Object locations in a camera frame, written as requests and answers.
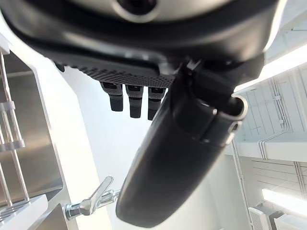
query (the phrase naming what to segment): white pipe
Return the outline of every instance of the white pipe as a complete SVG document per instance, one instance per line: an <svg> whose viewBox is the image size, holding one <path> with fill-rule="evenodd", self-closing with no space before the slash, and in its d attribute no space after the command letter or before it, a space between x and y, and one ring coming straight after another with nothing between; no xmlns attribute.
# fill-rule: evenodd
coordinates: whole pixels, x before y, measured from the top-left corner
<svg viewBox="0 0 307 230"><path fill-rule="evenodd" d="M249 214L249 211L248 211L248 200L247 200L247 196L246 196L247 193L246 193L246 189L245 189L244 176L243 176L243 173L242 173L242 168L241 168L241 164L240 164L238 150L236 148L235 142L232 141L231 143L232 143L232 149L233 149L233 152L234 152L233 157L234 157L234 162L235 162L235 167L236 167L236 174L238 176L241 194L242 194L242 198L243 198L244 209L245 209L245 212L246 212L246 216L248 218L249 228L250 228L250 230L253 230L251 217L250 217L250 214Z"/></svg>
<svg viewBox="0 0 307 230"><path fill-rule="evenodd" d="M276 82L275 80L273 79L273 92L274 92L274 96L280 96L279 94L279 91L277 89L277 86L276 86ZM289 129L289 124L288 124L288 121L287 121L287 118L286 118L286 115L285 115L285 110L284 110L284 107L283 107L283 104L281 103L281 99L280 100L276 100L276 103L277 103L277 107L278 107L278 110L281 114L281 118L282 120L284 121L284 126L283 126L283 129L280 133L276 134L276 135L273 135L273 136L270 136L268 138L264 138L262 140L259 140L257 143L258 143L258 146L259 146L259 149L260 149L260 153L261 153L261 157L262 159L264 160L267 160L268 157L267 157L267 154L266 154L266 150L265 150L265 142L275 138L275 137L278 137L280 136L281 134L284 134L285 132L288 131Z"/></svg>

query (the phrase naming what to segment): reflective metal surface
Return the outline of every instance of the reflective metal surface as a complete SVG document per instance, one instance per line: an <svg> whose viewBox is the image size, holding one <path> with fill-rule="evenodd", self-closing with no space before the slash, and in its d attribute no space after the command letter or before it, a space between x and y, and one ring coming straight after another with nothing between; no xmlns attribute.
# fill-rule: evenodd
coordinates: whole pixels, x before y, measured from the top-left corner
<svg viewBox="0 0 307 230"><path fill-rule="evenodd" d="M79 215L89 216L93 214L97 208L115 202L118 198L119 191L109 190L106 192L112 182L113 177L107 176L88 199L84 199L77 204L67 205L65 210L67 219L73 219Z"/></svg>
<svg viewBox="0 0 307 230"><path fill-rule="evenodd" d="M16 106L20 132L25 142L25 148L18 149L17 154L27 191L30 198L46 194L48 199L47 211L30 230L77 230L77 222L68 221L62 208L71 201L63 180L56 148L50 138L35 76L29 72L10 75L15 76L8 76L8 84ZM4 90L1 89L0 102L5 99ZM0 161L12 202L23 200L24 194L16 175L12 154L10 152L0 154ZM7 205L5 194L0 193L0 206L5 205Z"/></svg>
<svg viewBox="0 0 307 230"><path fill-rule="evenodd" d="M61 205L57 205L49 216L37 227L36 230L69 230Z"/></svg>
<svg viewBox="0 0 307 230"><path fill-rule="evenodd" d="M158 0L156 7L144 15L134 15L123 9L118 0L70 0L107 16L123 18L135 23L171 22L213 11L233 0Z"/></svg>
<svg viewBox="0 0 307 230"><path fill-rule="evenodd" d="M54 191L63 187L56 155L38 93L34 75L8 78L12 99L16 105L16 116L25 141L25 148L17 150L25 184L30 197L46 193L50 199ZM0 101L5 101L3 91ZM4 175L13 201L22 200L24 195L15 172L12 155L0 155ZM0 194L0 205L5 197Z"/></svg>

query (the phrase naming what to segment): stainless steel counter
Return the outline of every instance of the stainless steel counter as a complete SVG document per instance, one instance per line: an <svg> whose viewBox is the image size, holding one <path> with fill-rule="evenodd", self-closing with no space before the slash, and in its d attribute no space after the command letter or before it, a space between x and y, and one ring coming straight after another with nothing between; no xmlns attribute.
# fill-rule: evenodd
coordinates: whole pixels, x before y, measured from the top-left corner
<svg viewBox="0 0 307 230"><path fill-rule="evenodd" d="M56 147L50 138L35 76L27 74L9 77L8 81L26 146L17 152L27 190L30 197L46 194L48 199L47 212L31 229L78 229L76 221L67 221L63 212L62 207L71 201L63 179ZM1 101L5 101L2 88L0 91ZM14 170L11 154L9 152L1 154L0 161L13 201L21 200L23 194ZM3 193L0 193L0 206L3 205L5 205L5 197Z"/></svg>

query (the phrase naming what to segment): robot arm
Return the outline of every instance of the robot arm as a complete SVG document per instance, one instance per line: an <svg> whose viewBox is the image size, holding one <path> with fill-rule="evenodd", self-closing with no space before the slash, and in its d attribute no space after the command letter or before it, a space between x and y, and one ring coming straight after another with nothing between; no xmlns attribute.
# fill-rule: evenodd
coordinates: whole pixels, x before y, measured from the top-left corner
<svg viewBox="0 0 307 230"><path fill-rule="evenodd" d="M116 214L153 227L190 196L247 113L234 88L259 76L282 0L2 0L10 28L58 65L100 81L111 108L154 120ZM161 98L169 88L160 106Z"/></svg>

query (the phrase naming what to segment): white wall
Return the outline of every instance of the white wall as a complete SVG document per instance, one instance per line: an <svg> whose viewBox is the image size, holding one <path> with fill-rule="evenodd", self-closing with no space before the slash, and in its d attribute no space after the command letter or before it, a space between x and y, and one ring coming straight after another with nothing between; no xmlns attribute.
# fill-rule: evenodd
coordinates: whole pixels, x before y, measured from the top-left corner
<svg viewBox="0 0 307 230"><path fill-rule="evenodd" d="M112 188L119 189L133 157L150 125L147 120L147 88L144 89L142 117L130 118L129 101L124 93L124 111L112 112L109 97L99 82L76 69L66 68L62 74L76 93L100 180L115 177ZM137 230L116 218L115 205L107 207L114 230ZM217 210L205 180L189 200L172 217L154 228L176 230L219 230Z"/></svg>
<svg viewBox="0 0 307 230"><path fill-rule="evenodd" d="M208 174L209 185L224 230L248 230L236 168L232 156L223 156Z"/></svg>

